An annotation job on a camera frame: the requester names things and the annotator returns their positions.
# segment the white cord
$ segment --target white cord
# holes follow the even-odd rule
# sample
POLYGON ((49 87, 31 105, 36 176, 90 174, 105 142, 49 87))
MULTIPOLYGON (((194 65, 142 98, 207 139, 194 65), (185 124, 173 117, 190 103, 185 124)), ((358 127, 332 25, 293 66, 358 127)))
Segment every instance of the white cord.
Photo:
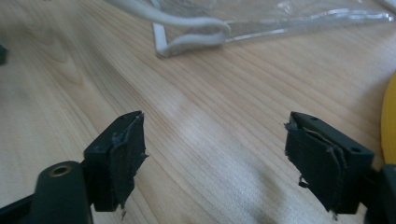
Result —
POLYGON ((172 49, 180 46, 216 46, 223 43, 230 27, 224 21, 211 17, 184 18, 166 14, 141 0, 106 0, 111 5, 136 15, 142 19, 158 22, 160 24, 175 25, 189 28, 215 27, 219 31, 213 35, 183 35, 167 44, 162 49, 157 49, 162 55, 169 55, 172 49))

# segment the clear plastic bag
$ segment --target clear plastic bag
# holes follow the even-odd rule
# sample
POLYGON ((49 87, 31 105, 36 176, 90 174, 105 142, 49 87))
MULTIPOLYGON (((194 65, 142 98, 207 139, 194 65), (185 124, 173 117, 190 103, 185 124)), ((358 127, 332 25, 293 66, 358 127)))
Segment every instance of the clear plastic bag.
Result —
POLYGON ((107 0, 153 21, 156 50, 168 57, 188 49, 326 25, 393 21, 374 0, 107 0))

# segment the wood grain surface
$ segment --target wood grain surface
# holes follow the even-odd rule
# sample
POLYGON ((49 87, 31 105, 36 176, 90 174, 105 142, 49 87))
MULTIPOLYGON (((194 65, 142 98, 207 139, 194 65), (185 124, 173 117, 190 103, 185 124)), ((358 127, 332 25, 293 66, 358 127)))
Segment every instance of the wood grain surface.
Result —
MULTIPOLYGON (((123 223, 335 223, 284 155, 290 111, 375 152, 394 22, 257 38, 170 59, 151 24, 98 0, 0 1, 0 206, 82 161, 117 116, 146 114, 149 158, 123 223)), ((339 216, 336 223, 362 223, 339 216)), ((93 212, 121 223, 121 211, 93 212)))

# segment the screw hole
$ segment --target screw hole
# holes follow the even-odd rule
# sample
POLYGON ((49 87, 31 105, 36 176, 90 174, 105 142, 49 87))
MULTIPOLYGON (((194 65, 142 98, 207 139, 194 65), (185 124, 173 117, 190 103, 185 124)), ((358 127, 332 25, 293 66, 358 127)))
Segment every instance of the screw hole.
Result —
POLYGON ((50 172, 49 172, 49 176, 52 177, 58 177, 61 175, 66 175, 68 174, 70 171, 72 170, 72 167, 70 165, 61 165, 58 167, 53 168, 50 172))
POLYGON ((361 149, 357 147, 352 147, 350 150, 357 153, 361 152, 361 149))

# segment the yellow disc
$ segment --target yellow disc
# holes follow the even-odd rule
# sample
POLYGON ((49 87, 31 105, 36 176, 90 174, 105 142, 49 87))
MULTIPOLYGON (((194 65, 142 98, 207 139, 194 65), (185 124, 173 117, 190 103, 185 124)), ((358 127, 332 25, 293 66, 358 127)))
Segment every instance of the yellow disc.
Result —
POLYGON ((396 73, 390 79, 381 116, 381 146, 386 164, 396 164, 396 73))

